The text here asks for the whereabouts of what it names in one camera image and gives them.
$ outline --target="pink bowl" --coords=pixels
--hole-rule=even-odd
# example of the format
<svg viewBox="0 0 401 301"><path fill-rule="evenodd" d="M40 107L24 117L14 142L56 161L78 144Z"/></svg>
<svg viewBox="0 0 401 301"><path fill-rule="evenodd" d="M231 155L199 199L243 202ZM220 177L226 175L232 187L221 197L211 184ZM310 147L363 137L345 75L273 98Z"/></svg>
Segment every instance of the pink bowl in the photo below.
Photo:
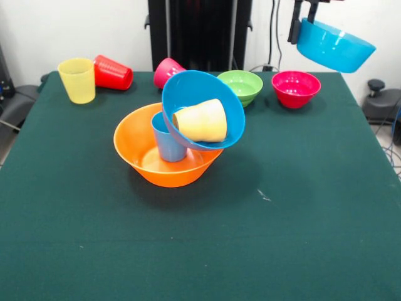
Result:
<svg viewBox="0 0 401 301"><path fill-rule="evenodd" d="M278 100L288 108L300 108L306 105L321 87L316 77L301 71L279 72L273 76L271 84Z"/></svg>

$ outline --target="yellow cup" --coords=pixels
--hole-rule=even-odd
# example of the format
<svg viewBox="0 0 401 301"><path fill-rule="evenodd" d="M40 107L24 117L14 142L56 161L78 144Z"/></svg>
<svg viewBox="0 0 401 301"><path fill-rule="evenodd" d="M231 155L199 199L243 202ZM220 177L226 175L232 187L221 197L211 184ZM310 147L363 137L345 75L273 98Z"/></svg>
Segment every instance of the yellow cup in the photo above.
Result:
<svg viewBox="0 0 401 301"><path fill-rule="evenodd" d="M72 58L58 65L58 73L68 97L82 105L95 98L95 69L88 58Z"/></svg>
<svg viewBox="0 0 401 301"><path fill-rule="evenodd" d="M216 98L183 108L172 120L182 135L195 142L221 142L227 135L226 113Z"/></svg>

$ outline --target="cup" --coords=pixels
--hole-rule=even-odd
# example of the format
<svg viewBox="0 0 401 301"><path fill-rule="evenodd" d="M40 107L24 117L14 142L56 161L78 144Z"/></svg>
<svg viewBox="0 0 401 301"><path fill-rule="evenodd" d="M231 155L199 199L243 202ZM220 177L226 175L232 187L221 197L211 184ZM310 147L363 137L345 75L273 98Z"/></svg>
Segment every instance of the cup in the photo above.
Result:
<svg viewBox="0 0 401 301"><path fill-rule="evenodd" d="M132 69L103 55L95 58L96 86L116 90L127 90L133 80Z"/></svg>
<svg viewBox="0 0 401 301"><path fill-rule="evenodd" d="M154 83L156 87L163 89L170 77L182 71L185 71L185 69L175 60L172 58L165 58L160 62L155 71Z"/></svg>
<svg viewBox="0 0 401 301"><path fill-rule="evenodd" d="M227 135L226 113L216 98L177 111L172 121L182 135L194 142L222 142Z"/></svg>
<svg viewBox="0 0 401 301"><path fill-rule="evenodd" d="M58 73L73 103L82 105L95 99L95 71L88 58L72 58L58 65Z"/></svg>
<svg viewBox="0 0 401 301"><path fill-rule="evenodd" d="M171 136L164 123L162 112L152 117L152 127L155 133L157 147L161 158L169 162L181 161L187 155L187 148L179 144Z"/></svg>

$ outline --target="plastic bowl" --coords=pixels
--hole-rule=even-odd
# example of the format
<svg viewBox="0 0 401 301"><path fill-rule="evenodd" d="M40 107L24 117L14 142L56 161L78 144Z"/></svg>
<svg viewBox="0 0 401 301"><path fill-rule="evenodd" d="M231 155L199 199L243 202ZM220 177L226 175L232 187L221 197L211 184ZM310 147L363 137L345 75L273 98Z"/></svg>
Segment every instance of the plastic bowl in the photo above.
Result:
<svg viewBox="0 0 401 301"><path fill-rule="evenodd" d="M159 102L127 115L115 129L114 147L118 155L149 182L163 187L188 185L204 173L222 150L188 149L186 157L179 162L162 160L151 124L152 117L161 110Z"/></svg>
<svg viewBox="0 0 401 301"><path fill-rule="evenodd" d="M243 70L223 72L217 78L234 91L243 107L249 105L263 87L263 81L260 77L255 73Z"/></svg>
<svg viewBox="0 0 401 301"><path fill-rule="evenodd" d="M344 31L306 18L302 20L298 51L323 66L351 73L376 50L372 44Z"/></svg>
<svg viewBox="0 0 401 301"><path fill-rule="evenodd" d="M279 72L273 76L271 84L278 100L288 108L306 105L321 87L319 79L300 71Z"/></svg>
<svg viewBox="0 0 401 301"><path fill-rule="evenodd" d="M185 107L218 98L226 113L227 136L222 142L194 142L173 125L173 114ZM220 79L202 71L183 71L168 80L162 94L163 117L169 132L178 143L197 151L225 149L235 144L244 133L245 114L234 92Z"/></svg>

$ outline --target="red cup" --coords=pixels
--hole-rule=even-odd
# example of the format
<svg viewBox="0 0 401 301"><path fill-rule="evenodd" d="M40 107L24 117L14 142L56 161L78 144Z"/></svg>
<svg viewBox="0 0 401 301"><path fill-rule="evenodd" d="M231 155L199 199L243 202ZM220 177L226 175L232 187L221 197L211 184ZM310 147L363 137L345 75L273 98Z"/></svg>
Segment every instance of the red cup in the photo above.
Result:
<svg viewBox="0 0 401 301"><path fill-rule="evenodd" d="M95 83L98 87L127 90L133 80L132 69L103 55L95 58Z"/></svg>
<svg viewBox="0 0 401 301"><path fill-rule="evenodd" d="M172 58L165 58L156 68L154 77L156 87L163 89L170 77L182 71L186 71L186 69L182 68L175 60Z"/></svg>

